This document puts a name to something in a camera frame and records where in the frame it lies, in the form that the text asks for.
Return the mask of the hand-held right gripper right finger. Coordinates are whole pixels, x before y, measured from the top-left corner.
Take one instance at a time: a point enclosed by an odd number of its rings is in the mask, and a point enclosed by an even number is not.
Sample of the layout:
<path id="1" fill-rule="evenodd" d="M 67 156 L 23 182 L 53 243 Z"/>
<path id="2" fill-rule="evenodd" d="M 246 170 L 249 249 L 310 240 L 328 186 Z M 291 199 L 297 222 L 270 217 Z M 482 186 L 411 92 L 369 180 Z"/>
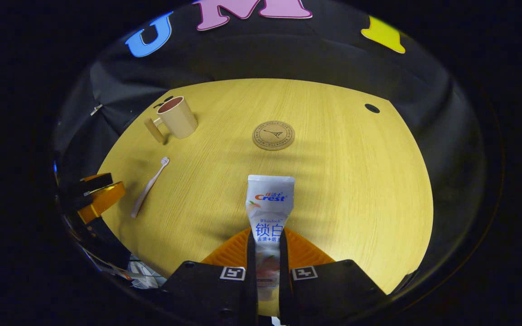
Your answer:
<path id="1" fill-rule="evenodd" d="M 288 326 L 369 323 L 387 295 L 354 260 L 335 261 L 291 229 L 280 240 L 279 312 Z"/>

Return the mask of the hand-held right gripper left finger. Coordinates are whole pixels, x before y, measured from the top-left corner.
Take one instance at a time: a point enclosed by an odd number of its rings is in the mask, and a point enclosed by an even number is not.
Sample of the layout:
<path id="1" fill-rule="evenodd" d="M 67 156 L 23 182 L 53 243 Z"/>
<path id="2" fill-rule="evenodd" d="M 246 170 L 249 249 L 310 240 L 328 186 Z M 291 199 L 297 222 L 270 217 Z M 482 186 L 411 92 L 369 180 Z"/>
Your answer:
<path id="1" fill-rule="evenodd" d="M 202 262 L 182 262 L 158 290 L 159 307 L 181 326 L 256 326 L 254 256 L 247 228 Z"/>

